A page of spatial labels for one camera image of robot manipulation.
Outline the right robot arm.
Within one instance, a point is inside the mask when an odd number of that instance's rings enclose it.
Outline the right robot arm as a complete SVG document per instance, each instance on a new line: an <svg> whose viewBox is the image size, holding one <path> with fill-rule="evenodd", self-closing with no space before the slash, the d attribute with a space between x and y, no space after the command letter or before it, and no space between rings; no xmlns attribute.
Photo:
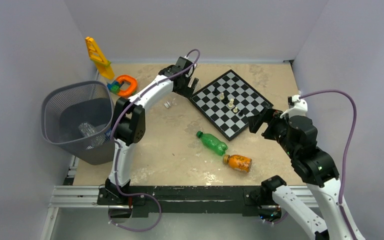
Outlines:
<svg viewBox="0 0 384 240"><path fill-rule="evenodd" d="M267 123L262 136L276 141L291 160L291 165L311 191L322 213L313 212L296 197L278 175L261 183L257 201L274 203L286 211L312 240L363 240L340 191L342 186L333 158L317 146L318 130L303 115L281 117L282 112L266 108L248 118L249 131L256 133Z"/></svg>

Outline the large clear plastic bottle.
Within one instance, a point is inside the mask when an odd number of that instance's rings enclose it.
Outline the large clear plastic bottle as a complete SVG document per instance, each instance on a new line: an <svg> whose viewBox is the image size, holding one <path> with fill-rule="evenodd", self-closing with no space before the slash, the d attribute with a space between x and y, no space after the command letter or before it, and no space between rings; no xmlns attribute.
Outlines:
<svg viewBox="0 0 384 240"><path fill-rule="evenodd" d="M78 126L78 130L84 138L92 137L98 133L96 128L89 122L82 122Z"/></svg>

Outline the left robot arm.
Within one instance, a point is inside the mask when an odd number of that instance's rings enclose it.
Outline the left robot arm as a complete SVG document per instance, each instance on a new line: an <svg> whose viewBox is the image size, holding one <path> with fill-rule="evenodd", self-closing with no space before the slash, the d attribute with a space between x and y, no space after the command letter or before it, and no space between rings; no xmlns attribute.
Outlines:
<svg viewBox="0 0 384 240"><path fill-rule="evenodd" d="M111 139L114 141L114 154L111 172L105 182L105 190L116 204L127 202L130 197L140 197L141 193L129 193L130 168L134 150L146 131L146 112L171 92L181 96L191 96L197 79L191 76L197 64L176 63L162 69L155 79L143 90L129 98L119 98L116 102L111 124Z"/></svg>

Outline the pepsi labelled clear bottle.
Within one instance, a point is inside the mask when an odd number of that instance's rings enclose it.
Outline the pepsi labelled clear bottle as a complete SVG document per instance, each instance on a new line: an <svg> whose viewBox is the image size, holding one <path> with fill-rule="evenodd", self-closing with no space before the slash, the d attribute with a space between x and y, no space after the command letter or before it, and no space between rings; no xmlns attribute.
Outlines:
<svg viewBox="0 0 384 240"><path fill-rule="evenodd" d="M110 135L111 135L111 129L107 130L103 135L101 134L97 136L95 139L91 141L91 147L96 148L108 142L110 140Z"/></svg>

